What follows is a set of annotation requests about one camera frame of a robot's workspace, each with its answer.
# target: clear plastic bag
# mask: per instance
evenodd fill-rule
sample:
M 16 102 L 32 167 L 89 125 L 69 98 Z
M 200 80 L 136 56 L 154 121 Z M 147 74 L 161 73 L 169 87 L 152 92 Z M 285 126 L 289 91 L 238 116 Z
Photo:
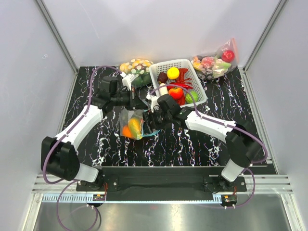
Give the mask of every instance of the clear plastic bag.
M 132 59 L 130 62 L 120 65 L 120 70 L 126 74 L 134 74 L 135 80 L 132 82 L 132 86 L 140 88 L 152 83 L 149 67 L 153 62 L 142 59 Z
M 238 64 L 235 39 L 230 39 L 216 53 L 194 56 L 191 63 L 200 79 L 215 79 L 227 74 Z
M 159 130 L 145 134 L 143 129 L 143 116 L 144 110 L 129 111 L 123 109 L 120 113 L 120 135 L 128 137 L 133 140 L 141 140 L 143 137 L 156 135 Z

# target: black marble tabletop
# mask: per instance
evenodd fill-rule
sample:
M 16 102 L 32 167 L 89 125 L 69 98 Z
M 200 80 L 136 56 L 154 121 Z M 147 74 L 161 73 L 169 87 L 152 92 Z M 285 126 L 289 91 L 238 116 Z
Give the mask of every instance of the black marble tabletop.
M 66 114 L 64 128 L 82 111 L 87 103 L 89 78 L 95 67 L 81 67 Z M 100 76 L 113 71 L 98 71 L 94 88 Z M 201 80 L 207 102 L 198 110 L 209 116 L 225 120 L 248 120 L 253 133 L 257 132 L 239 70 L 236 68 L 225 77 L 211 81 Z M 137 89 L 144 99 L 152 86 Z M 157 135 L 139 141 L 120 136 L 117 107 L 106 115 L 85 137 L 78 149 L 81 163 L 102 166 L 217 166 L 229 159 L 225 144 L 198 131 L 181 129 L 174 125 Z

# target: pink fruit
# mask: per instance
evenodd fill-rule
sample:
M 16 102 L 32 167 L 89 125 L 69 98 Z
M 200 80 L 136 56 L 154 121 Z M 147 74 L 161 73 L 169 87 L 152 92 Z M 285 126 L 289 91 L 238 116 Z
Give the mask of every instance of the pink fruit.
M 204 68 L 210 68 L 211 66 L 214 65 L 214 58 L 213 57 L 204 57 L 201 61 L 201 64 L 203 65 Z

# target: plastic basket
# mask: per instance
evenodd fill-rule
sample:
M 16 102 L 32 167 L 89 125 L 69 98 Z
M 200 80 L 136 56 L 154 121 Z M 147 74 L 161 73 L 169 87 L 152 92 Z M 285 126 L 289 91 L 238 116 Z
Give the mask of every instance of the plastic basket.
M 199 101 L 196 102 L 196 105 L 202 104 L 207 100 L 207 96 L 205 94 L 204 88 L 202 87 L 200 80 L 193 68 L 193 65 L 188 59 L 176 59 L 176 60 L 171 60 L 171 61 L 166 61 L 166 62 L 161 62 L 161 63 L 156 63 L 150 66 L 150 75 L 151 79 L 153 82 L 154 89 L 159 87 L 159 84 L 157 82 L 157 77 L 161 72 L 167 73 L 167 71 L 172 68 L 172 67 L 177 67 L 177 68 L 187 68 L 188 72 L 185 74 L 185 78 L 191 78 L 189 80 L 192 83 L 192 88 L 191 90 L 195 91 L 198 94 Z M 166 84 L 174 82 L 173 80 L 168 79 Z M 156 91 L 156 96 L 160 96 L 159 91 Z M 181 107 L 193 107 L 193 103 L 185 103 Z

